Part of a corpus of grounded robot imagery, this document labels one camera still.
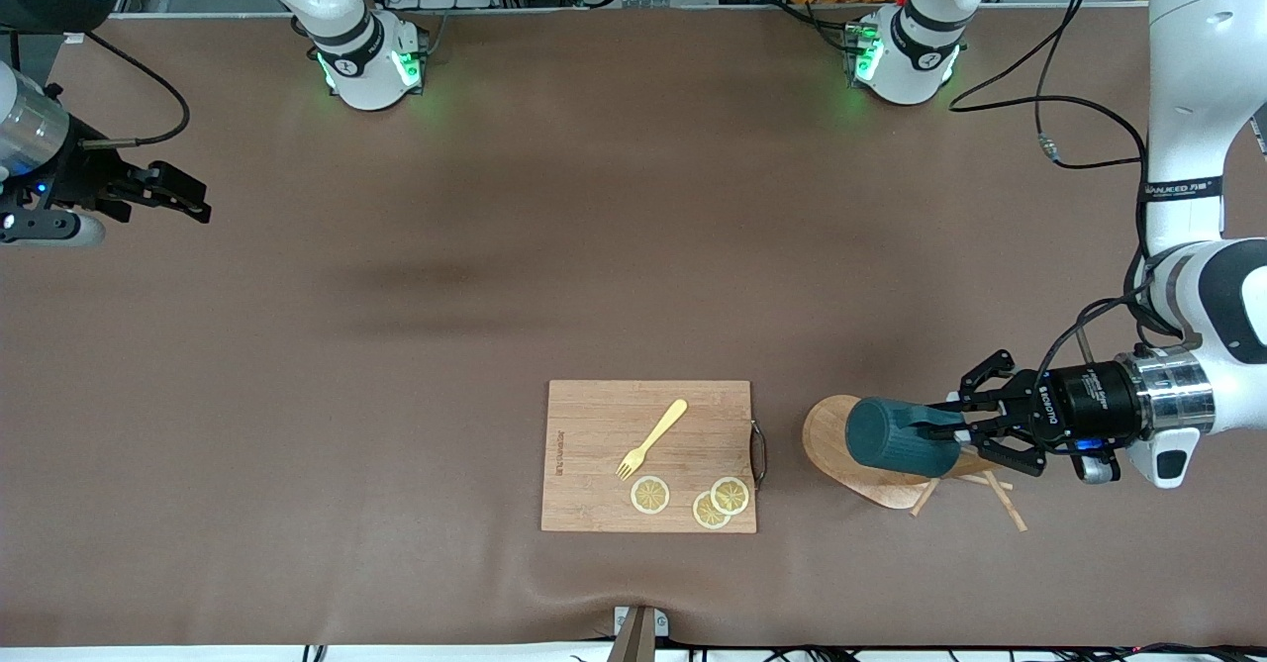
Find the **dark green ribbed cup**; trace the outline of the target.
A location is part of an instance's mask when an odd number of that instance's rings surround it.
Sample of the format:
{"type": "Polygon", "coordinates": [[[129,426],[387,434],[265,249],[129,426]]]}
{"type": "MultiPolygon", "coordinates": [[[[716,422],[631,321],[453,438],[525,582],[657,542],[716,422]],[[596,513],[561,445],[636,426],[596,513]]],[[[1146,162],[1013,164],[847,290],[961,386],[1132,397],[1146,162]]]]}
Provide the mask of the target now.
{"type": "Polygon", "coordinates": [[[856,463],[882,471],[940,478],[955,464],[965,427],[962,413],[895,399],[859,399],[846,419],[845,443],[856,463]]]}

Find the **yellow plastic fork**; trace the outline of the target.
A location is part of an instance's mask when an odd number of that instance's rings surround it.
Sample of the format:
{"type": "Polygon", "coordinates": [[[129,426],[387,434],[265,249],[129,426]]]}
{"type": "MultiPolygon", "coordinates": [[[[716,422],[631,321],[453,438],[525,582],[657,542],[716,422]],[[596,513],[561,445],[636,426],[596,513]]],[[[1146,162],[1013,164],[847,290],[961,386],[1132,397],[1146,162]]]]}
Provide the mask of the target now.
{"type": "Polygon", "coordinates": [[[637,472],[639,468],[641,468],[642,462],[645,462],[647,451],[659,440],[661,440],[661,438],[665,436],[665,434],[669,432],[680,419],[683,419],[688,410],[689,405],[685,399],[674,399],[672,405],[668,406],[668,410],[665,410],[665,413],[661,413],[659,422],[655,424],[653,431],[647,432],[647,436],[642,438],[642,443],[639,443],[639,446],[634,446],[634,450],[630,450],[628,454],[625,455],[625,459],[621,460],[620,468],[617,468],[617,477],[620,477],[621,481],[626,481],[634,476],[634,472],[637,472]]]}

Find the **bamboo cutting board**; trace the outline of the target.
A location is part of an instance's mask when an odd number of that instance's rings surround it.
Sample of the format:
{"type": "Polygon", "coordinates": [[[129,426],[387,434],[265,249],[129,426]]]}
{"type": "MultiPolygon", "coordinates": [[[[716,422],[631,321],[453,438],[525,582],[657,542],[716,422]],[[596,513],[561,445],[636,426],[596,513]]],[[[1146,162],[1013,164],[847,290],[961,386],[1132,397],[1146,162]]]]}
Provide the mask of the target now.
{"type": "Polygon", "coordinates": [[[755,534],[756,432],[745,380],[551,380],[544,424],[544,531],[589,534],[755,534]],[[674,399],[689,410],[626,481],[620,463],[653,431],[674,399]],[[639,514],[634,482],[658,476],[672,501],[658,515],[639,514]],[[699,528],[692,505],[715,481],[737,477],[753,495],[725,528],[699,528]]]}

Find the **wooden cup rack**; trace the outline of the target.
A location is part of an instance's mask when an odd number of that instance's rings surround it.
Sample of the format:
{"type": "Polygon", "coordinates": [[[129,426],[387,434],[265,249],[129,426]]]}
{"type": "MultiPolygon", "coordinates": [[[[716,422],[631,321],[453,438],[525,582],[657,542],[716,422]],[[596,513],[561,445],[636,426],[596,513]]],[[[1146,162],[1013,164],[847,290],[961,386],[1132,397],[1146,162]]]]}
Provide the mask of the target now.
{"type": "Polygon", "coordinates": [[[960,481],[983,486],[995,492],[1017,531],[1028,531],[1028,522],[1022,520],[1010,496],[1014,486],[1000,481],[995,474],[997,467],[976,453],[964,451],[955,467],[941,478],[895,473],[859,464],[851,458],[845,440],[849,413],[858,402],[858,397],[848,394],[820,399],[805,419],[802,445],[810,462],[821,473],[869,503],[908,514],[910,517],[922,514],[927,500],[935,495],[938,483],[960,481]]]}

